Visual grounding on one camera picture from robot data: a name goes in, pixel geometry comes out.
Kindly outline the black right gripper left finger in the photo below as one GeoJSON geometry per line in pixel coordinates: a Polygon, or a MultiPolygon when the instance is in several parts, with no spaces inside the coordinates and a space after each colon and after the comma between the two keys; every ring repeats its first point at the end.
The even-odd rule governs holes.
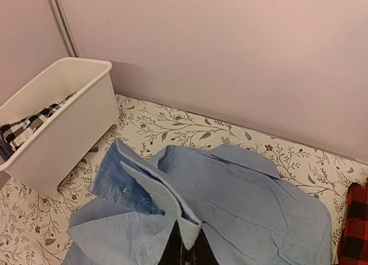
{"type": "Polygon", "coordinates": [[[183,265],[184,245],[178,222],[174,223],[158,265],[183,265]]]}

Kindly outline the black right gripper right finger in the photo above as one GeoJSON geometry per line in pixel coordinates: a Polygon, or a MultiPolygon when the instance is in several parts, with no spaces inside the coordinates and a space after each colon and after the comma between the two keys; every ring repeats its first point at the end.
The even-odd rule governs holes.
{"type": "Polygon", "coordinates": [[[203,230],[202,221],[195,229],[193,245],[191,246],[192,265],[219,265],[203,230]]]}

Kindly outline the light blue long sleeve shirt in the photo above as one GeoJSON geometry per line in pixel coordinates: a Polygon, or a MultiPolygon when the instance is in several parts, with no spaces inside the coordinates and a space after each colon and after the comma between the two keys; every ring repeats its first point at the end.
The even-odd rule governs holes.
{"type": "Polygon", "coordinates": [[[144,160],[116,139],[92,192],[71,215],[64,264],[158,264],[175,222],[191,264],[202,221],[219,264],[330,263],[328,209],[244,148],[169,145],[144,160]]]}

